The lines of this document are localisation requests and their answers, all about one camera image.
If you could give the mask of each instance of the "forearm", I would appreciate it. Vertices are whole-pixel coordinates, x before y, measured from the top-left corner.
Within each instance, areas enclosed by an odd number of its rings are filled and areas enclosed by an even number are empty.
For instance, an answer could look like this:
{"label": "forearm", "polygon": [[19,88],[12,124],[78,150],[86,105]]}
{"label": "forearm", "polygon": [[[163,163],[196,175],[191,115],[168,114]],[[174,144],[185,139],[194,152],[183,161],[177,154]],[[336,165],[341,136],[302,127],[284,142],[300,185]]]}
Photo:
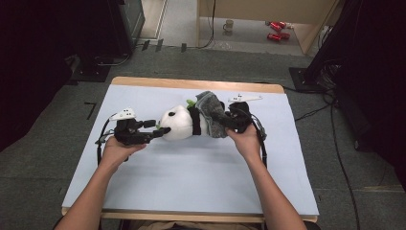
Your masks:
{"label": "forearm", "polygon": [[264,167],[259,157],[246,159],[269,229],[305,229],[305,225],[275,183],[268,170]]}
{"label": "forearm", "polygon": [[109,169],[97,168],[56,229],[98,229],[105,192],[112,174]]}

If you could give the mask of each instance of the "white board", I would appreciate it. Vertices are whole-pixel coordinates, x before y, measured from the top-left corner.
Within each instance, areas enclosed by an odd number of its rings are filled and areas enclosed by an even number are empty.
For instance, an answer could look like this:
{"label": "white board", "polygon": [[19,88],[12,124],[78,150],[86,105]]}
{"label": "white board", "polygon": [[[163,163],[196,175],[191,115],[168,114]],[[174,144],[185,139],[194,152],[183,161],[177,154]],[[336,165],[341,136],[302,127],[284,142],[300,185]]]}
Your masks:
{"label": "white board", "polygon": [[[95,145],[105,121],[132,107],[137,121],[156,120],[205,90],[110,85],[62,207],[71,207],[97,168]],[[212,90],[229,105],[240,92]],[[300,215],[319,215],[303,159],[292,111],[285,94],[262,96],[250,111],[266,129],[268,171]],[[107,129],[114,128],[110,122]],[[113,175],[103,209],[215,214],[261,214],[251,174],[231,138],[193,136],[181,141],[153,139]]]}

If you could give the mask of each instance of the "wooden table edge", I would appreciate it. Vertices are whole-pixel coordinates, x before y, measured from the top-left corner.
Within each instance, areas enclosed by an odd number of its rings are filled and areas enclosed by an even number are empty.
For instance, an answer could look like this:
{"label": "wooden table edge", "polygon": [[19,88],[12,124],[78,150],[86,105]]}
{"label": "wooden table edge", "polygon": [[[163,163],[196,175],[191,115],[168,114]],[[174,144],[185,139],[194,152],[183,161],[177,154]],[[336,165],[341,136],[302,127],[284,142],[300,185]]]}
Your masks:
{"label": "wooden table edge", "polygon": [[205,89],[205,90],[217,89],[217,90],[284,94],[284,90],[281,85],[268,83],[116,77],[113,79],[113,81],[111,81],[111,84],[147,86],[147,87]]}
{"label": "wooden table edge", "polygon": [[[62,207],[62,215],[66,215],[69,208]],[[317,216],[301,216],[302,220],[317,221]],[[101,211],[103,219],[143,219],[143,220],[160,220],[160,221],[198,221],[198,222],[249,222],[263,223],[263,215],[235,215],[235,214],[194,214],[194,213],[152,213],[152,212],[134,212],[134,211]]]}

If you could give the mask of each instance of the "gray fabric toy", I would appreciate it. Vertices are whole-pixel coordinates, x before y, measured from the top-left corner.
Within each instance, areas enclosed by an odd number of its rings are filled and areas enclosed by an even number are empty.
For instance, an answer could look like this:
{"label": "gray fabric toy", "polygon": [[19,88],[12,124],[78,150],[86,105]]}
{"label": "gray fabric toy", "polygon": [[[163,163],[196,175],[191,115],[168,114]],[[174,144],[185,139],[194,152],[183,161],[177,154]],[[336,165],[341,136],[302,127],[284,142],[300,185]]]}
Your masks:
{"label": "gray fabric toy", "polygon": [[219,122],[214,121],[213,117],[226,116],[224,107],[218,100],[217,96],[211,91],[205,91],[199,95],[196,95],[197,102],[196,108],[205,118],[208,124],[209,136],[214,138],[227,137],[226,130]]}

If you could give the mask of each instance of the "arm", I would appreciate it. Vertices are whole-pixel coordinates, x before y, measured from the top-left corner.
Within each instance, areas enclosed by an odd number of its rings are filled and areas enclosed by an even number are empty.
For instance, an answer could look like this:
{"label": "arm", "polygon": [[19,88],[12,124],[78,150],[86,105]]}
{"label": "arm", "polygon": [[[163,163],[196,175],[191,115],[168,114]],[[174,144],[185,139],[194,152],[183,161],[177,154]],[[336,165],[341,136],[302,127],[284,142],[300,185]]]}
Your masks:
{"label": "arm", "polygon": [[295,208],[284,196],[259,155],[259,140],[253,125],[244,133],[226,129],[227,134],[236,142],[236,147],[244,157],[253,177],[259,195],[260,205],[269,229],[306,229]]}
{"label": "arm", "polygon": [[128,156],[145,147],[145,144],[125,147],[116,138],[110,137],[105,144],[101,163],[56,229],[98,229],[111,176]]}

